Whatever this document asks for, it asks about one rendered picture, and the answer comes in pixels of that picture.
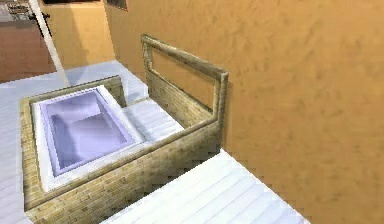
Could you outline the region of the lilac blanket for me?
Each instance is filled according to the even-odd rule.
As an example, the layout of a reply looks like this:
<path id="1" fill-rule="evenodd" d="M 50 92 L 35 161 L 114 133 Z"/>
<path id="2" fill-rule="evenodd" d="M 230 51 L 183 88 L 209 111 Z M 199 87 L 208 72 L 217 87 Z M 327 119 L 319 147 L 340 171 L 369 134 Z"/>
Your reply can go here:
<path id="1" fill-rule="evenodd" d="M 38 107 L 55 177 L 143 141 L 103 85 L 44 100 Z"/>

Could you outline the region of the wooden bed frame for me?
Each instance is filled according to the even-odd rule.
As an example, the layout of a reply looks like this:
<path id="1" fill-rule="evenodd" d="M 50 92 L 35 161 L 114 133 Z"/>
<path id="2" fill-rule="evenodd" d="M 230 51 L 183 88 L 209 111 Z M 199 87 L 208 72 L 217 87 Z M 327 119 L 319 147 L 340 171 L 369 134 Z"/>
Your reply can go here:
<path id="1" fill-rule="evenodd" d="M 32 105 L 40 100 L 93 87 L 95 81 L 27 97 L 20 101 L 25 214 L 35 224 L 97 224 L 219 153 L 227 101 L 228 72 L 147 34 L 141 36 L 149 98 L 179 122 L 183 130 L 124 156 L 51 193 L 42 188 Z M 213 106 L 155 71 L 152 51 L 215 80 Z"/>

